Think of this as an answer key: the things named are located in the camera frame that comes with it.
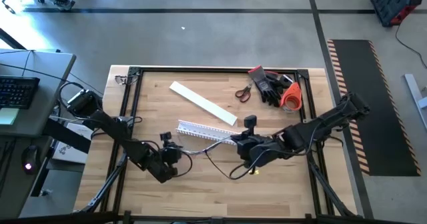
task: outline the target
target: concrete floor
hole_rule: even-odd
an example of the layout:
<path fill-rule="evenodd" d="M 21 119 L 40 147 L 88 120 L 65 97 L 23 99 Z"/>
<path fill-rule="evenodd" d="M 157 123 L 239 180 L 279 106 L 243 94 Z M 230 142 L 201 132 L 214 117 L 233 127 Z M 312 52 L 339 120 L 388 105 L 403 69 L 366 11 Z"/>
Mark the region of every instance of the concrete floor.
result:
<path fill-rule="evenodd" d="M 0 8 L 1 27 L 28 49 L 74 53 L 73 74 L 103 90 L 110 65 L 211 65 L 325 67 L 312 14 L 293 13 L 25 13 L 19 7 L 51 7 L 35 0 L 9 0 L 18 12 Z M 309 0 L 76 0 L 75 8 L 112 9 L 309 9 Z M 372 9 L 369 0 L 316 0 L 318 9 Z M 427 9 L 425 1 L 419 9 Z M 394 100 L 427 170 L 427 131 L 402 75 L 427 85 L 418 56 L 371 14 L 320 15 L 326 39 L 369 39 L 388 78 Z M 427 14 L 412 14 L 399 37 L 427 59 Z M 62 184 L 58 179 L 70 178 Z M 29 200 L 22 216 L 70 212 L 79 175 L 49 174 L 52 197 Z M 377 219 L 425 223 L 427 177 L 364 177 Z M 57 201 L 55 195 L 68 195 Z"/>

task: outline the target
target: green sticky note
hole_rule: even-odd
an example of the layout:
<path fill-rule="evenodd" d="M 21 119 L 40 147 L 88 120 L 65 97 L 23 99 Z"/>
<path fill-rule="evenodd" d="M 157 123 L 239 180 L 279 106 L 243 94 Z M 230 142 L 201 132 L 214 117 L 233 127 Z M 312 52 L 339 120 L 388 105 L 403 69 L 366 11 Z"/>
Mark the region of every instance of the green sticky note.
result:
<path fill-rule="evenodd" d="M 12 125 L 18 116 L 18 108 L 2 108 L 0 109 L 0 125 Z"/>

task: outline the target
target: white plastic strip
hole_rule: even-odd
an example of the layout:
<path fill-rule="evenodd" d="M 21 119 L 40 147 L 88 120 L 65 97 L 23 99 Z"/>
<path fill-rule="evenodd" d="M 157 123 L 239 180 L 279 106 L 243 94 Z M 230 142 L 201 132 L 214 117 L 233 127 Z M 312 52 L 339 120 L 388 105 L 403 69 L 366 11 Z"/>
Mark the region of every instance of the white plastic strip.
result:
<path fill-rule="evenodd" d="M 222 121 L 225 121 L 230 125 L 234 125 L 234 123 L 237 120 L 237 117 L 235 115 L 222 109 L 215 103 L 205 99 L 201 95 L 195 93 L 194 91 L 188 89 L 187 87 L 184 87 L 183 85 L 179 84 L 176 81 L 174 81 L 169 88 L 174 90 L 176 93 L 182 95 L 183 97 L 189 99 L 190 101 L 194 102 L 199 107 L 214 114 L 216 117 L 218 117 L 219 119 L 221 119 Z"/>
<path fill-rule="evenodd" d="M 200 137 L 203 139 L 213 140 L 213 141 L 219 141 L 226 137 L 229 137 L 230 135 L 239 134 L 233 131 L 227 131 L 223 129 L 218 129 L 215 127 L 200 125 L 197 123 L 191 123 L 189 121 L 182 121 L 178 120 L 178 128 L 176 131 L 178 133 L 191 135 L 194 137 Z M 234 141 L 232 140 L 225 140 L 224 143 L 235 145 Z"/>

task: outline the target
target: anti-fatigue mat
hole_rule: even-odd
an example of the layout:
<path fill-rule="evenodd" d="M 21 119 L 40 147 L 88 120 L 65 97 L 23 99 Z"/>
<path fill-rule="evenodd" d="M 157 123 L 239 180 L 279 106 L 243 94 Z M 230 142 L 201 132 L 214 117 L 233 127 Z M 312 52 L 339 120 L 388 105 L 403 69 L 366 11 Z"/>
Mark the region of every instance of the anti-fatigue mat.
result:
<path fill-rule="evenodd" d="M 328 48 L 340 94 L 357 93 L 371 109 L 365 119 L 350 123 L 362 173 L 420 176 L 414 149 L 372 42 L 329 40 Z"/>

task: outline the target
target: orange and black striped tape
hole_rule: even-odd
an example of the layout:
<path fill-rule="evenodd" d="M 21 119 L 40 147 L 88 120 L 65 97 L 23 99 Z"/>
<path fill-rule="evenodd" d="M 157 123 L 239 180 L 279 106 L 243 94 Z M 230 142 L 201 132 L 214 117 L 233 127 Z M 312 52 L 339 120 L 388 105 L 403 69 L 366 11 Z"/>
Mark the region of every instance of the orange and black striped tape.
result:
<path fill-rule="evenodd" d="M 377 56 L 377 54 L 375 52 L 374 45 L 372 44 L 371 41 L 369 41 L 369 44 L 371 46 L 372 54 L 374 54 L 374 58 L 375 58 L 375 62 L 376 62 L 376 65 L 378 67 L 378 70 L 380 71 L 381 78 L 382 78 L 382 80 L 384 82 L 384 85 L 386 86 L 388 98 L 390 99 L 390 102 L 393 105 L 393 109 L 394 109 L 394 112 L 396 113 L 396 116 L 397 116 L 397 118 L 399 120 L 400 128 L 402 129 L 402 132 L 403 132 L 403 136 L 405 136 L 405 140 L 406 140 L 406 144 L 408 145 L 409 152 L 411 152 L 412 159 L 414 160 L 414 164 L 416 166 L 416 172 L 419 175 L 421 175 L 421 168 L 420 168 L 420 165 L 418 164 L 418 161 L 416 160 L 414 148 L 411 145 L 411 142 L 409 141 L 408 134 L 406 134 L 405 126 L 403 125 L 403 121 L 400 118 L 399 111 L 398 111 L 398 109 L 396 107 L 396 104 L 395 104 L 395 102 L 393 100 L 392 93 L 390 91 L 390 88 L 389 88 L 387 80 L 386 80 L 386 76 L 385 76 L 385 74 L 384 74 L 384 72 L 383 72 L 383 70 L 381 68 L 380 60 L 379 60 L 379 58 L 378 58 L 378 56 Z"/>
<path fill-rule="evenodd" d="M 328 40 L 328 49 L 332 61 L 332 66 L 334 67 L 334 73 L 336 81 L 338 82 L 338 89 L 340 90 L 341 96 L 347 94 L 347 86 L 342 75 L 342 70 L 340 66 L 340 60 L 336 54 L 336 49 L 333 40 Z M 368 160 L 366 159 L 365 151 L 362 144 L 362 139 L 358 130 L 358 125 L 355 120 L 350 121 L 350 131 L 352 134 L 354 148 L 356 148 L 356 154 L 359 160 L 360 170 L 363 174 L 369 175 L 369 166 Z"/>

